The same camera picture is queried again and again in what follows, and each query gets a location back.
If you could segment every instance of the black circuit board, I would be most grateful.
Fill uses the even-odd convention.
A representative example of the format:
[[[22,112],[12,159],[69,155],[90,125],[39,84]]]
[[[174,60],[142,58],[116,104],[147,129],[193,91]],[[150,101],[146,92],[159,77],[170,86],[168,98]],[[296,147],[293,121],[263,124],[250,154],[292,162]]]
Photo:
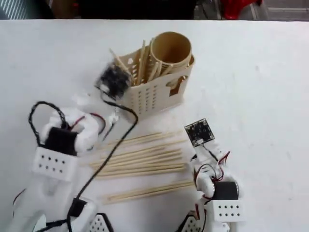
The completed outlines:
[[[215,139],[205,118],[185,126],[184,129],[187,132],[193,147],[199,145],[197,141],[200,139],[203,139],[203,143]]]

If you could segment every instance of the bracket with holes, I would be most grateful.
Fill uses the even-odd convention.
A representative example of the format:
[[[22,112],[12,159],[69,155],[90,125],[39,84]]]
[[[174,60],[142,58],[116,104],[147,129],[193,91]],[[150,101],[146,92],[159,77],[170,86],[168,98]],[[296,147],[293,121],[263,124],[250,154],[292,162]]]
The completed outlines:
[[[109,222],[106,222],[103,215],[97,214],[93,221],[90,223],[87,232],[113,232],[112,227],[108,224]]]
[[[239,222],[245,220],[242,200],[213,200],[206,206],[210,217],[218,222]]]
[[[76,175],[78,158],[38,147],[32,171],[54,179],[71,181]]]
[[[199,232],[201,228],[199,227],[198,221],[194,216],[187,218],[181,232]]]

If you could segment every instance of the white table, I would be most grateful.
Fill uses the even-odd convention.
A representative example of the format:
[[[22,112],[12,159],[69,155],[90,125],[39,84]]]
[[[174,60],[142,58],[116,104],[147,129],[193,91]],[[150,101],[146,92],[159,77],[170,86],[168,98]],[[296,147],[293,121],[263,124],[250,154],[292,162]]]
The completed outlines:
[[[33,103],[70,105],[74,93],[92,89],[111,59],[109,47],[126,54],[168,30],[185,34],[196,57],[184,103],[141,122],[133,135],[172,131],[206,117],[222,147],[232,151],[230,168],[245,186],[248,221],[238,231],[308,231],[309,23],[245,21],[0,21],[0,228],[30,179],[35,140],[27,117]],[[49,115],[42,107],[36,125]],[[96,182],[85,196],[166,178]],[[100,208],[116,232],[171,232],[193,202],[194,191],[185,190]]]

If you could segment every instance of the perforated wooden box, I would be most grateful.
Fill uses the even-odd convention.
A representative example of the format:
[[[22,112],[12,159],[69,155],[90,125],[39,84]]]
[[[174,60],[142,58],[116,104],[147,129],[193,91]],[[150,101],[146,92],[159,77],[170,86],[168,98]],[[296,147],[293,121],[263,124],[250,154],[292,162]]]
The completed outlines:
[[[119,57],[128,68],[129,72],[132,73],[134,80],[137,78],[139,70],[140,51],[141,49]],[[118,103],[133,109],[140,120],[181,103],[194,63],[195,59],[191,56],[188,66],[181,71],[170,73],[148,83],[131,87]],[[144,74],[145,77],[149,75],[151,69],[152,62],[147,62]],[[133,119],[130,113],[126,113],[126,116],[128,119]]]

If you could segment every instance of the black wire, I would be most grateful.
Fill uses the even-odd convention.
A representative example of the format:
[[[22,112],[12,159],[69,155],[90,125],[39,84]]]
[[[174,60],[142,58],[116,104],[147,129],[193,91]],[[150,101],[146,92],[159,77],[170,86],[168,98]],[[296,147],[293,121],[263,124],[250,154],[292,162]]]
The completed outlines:
[[[80,198],[80,196],[82,195],[82,193],[85,191],[85,189],[89,186],[89,184],[93,181],[93,179],[101,172],[101,170],[105,167],[105,165],[107,164],[107,162],[110,160],[110,158],[112,157],[113,153],[115,152],[115,150],[118,148],[118,146],[123,142],[123,140],[127,137],[127,135],[133,130],[133,128],[136,126],[136,124],[139,121],[139,117],[137,116],[137,114],[130,108],[127,108],[123,105],[119,105],[116,104],[114,102],[111,101],[106,101],[103,99],[103,92],[101,92],[101,99],[108,105],[111,106],[115,106],[118,107],[122,110],[128,111],[131,114],[134,115],[135,117],[135,121],[133,123],[133,125],[127,130],[127,132],[121,137],[121,139],[117,142],[117,144],[115,145],[115,147],[112,149],[112,151],[110,152],[110,154],[108,155],[108,157],[105,159],[105,161],[101,164],[101,166],[96,170],[95,173],[93,173],[93,175],[89,178],[89,180],[87,181],[87,183],[82,187],[82,189],[79,191],[79,193],[76,196],[76,200],[78,200]],[[70,222],[70,214],[71,214],[71,210],[74,208],[74,203],[72,204],[68,214],[67,214],[67,224],[68,224],[68,230],[69,232],[72,232],[72,227],[71,227],[71,222]]]
[[[49,102],[46,102],[46,101],[38,101],[37,103],[35,103],[33,105],[33,107],[31,108],[31,111],[30,111],[30,114],[29,114],[29,117],[28,117],[28,122],[31,126],[31,129],[34,133],[34,136],[35,136],[35,139],[36,139],[36,142],[37,142],[37,145],[40,146],[41,143],[40,143],[40,134],[37,132],[37,130],[35,129],[34,125],[33,125],[33,122],[32,122],[32,116],[35,112],[35,110],[37,109],[37,107],[39,105],[48,105],[50,107],[52,107],[53,109],[55,109],[57,111],[57,113],[59,114],[60,116],[60,120],[62,122],[62,125],[61,125],[61,128],[67,128],[68,127],[68,123],[66,122],[66,118],[65,118],[65,115],[64,113],[60,110],[59,107],[55,106],[54,104],[52,103],[49,103]]]
[[[104,135],[102,142],[106,139],[106,137],[109,135],[109,133],[112,131],[112,129],[114,128],[116,123],[112,123],[111,127],[108,129],[108,131],[106,132],[106,134]]]
[[[205,150],[208,151],[209,154],[210,154],[217,162],[219,161],[219,160],[217,159],[217,157],[216,157],[210,150],[208,150],[208,149],[204,146],[204,144],[202,144],[202,147],[205,148]]]
[[[92,116],[95,116],[95,117],[97,117],[97,118],[99,118],[101,121],[102,121],[102,123],[103,123],[103,126],[102,126],[102,128],[101,128],[101,130],[99,131],[99,135],[101,135],[102,133],[103,133],[103,131],[105,130],[105,127],[106,127],[106,121],[105,121],[105,119],[101,116],[101,115],[98,115],[98,114],[96,114],[96,113],[90,113]]]

